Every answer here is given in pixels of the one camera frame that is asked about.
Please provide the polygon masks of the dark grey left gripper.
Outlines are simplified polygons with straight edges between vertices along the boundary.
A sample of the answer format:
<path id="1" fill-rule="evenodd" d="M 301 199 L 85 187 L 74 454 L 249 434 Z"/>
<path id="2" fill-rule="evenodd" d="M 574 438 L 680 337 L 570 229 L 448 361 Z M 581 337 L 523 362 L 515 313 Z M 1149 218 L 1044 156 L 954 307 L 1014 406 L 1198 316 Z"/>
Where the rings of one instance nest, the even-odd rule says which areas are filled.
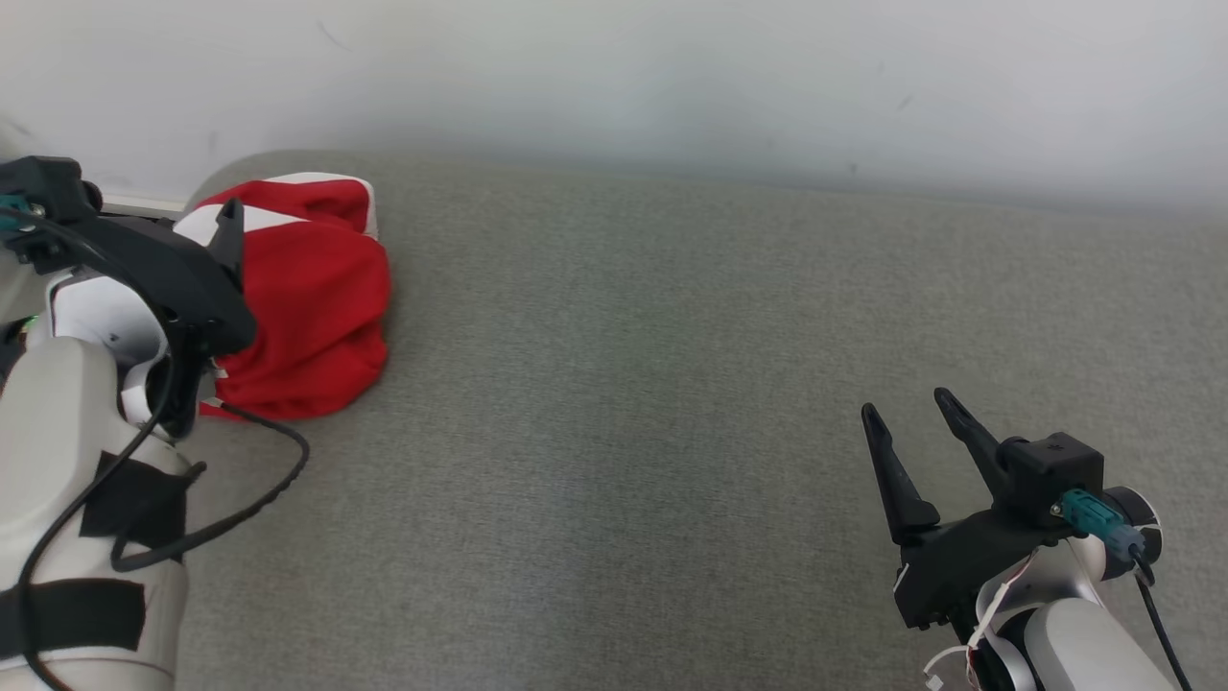
<path id="1" fill-rule="evenodd" d="M 221 205 L 212 242 L 145 218 L 75 225 L 104 254 L 53 288 L 53 334 L 103 346 L 113 358 L 120 411 L 129 423 L 158 407 L 156 433 L 184 438 L 196 423 L 201 378 L 212 358 L 254 341 L 243 298 L 246 209 Z"/>

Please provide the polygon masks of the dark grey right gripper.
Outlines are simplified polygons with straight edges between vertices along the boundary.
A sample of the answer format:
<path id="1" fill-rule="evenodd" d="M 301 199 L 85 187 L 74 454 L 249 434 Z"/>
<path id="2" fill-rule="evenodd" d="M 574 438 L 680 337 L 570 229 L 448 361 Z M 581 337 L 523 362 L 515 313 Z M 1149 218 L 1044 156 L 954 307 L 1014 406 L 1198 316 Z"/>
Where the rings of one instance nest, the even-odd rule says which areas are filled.
<path id="1" fill-rule="evenodd" d="M 1000 500 L 1005 493 L 1005 469 L 997 457 L 1000 442 L 954 393 L 937 388 L 933 396 L 950 433 L 964 443 L 977 465 L 991 497 Z M 948 623 L 955 630 L 974 628 L 982 587 L 1036 547 L 1055 546 L 1066 538 L 1065 522 L 1055 528 L 1032 528 L 1000 512 L 982 511 L 935 533 L 939 511 L 912 484 L 877 407 L 865 403 L 861 419 L 892 541 L 896 546 L 922 542 L 907 554 L 903 579 L 894 589 L 905 626 L 923 630 Z"/>

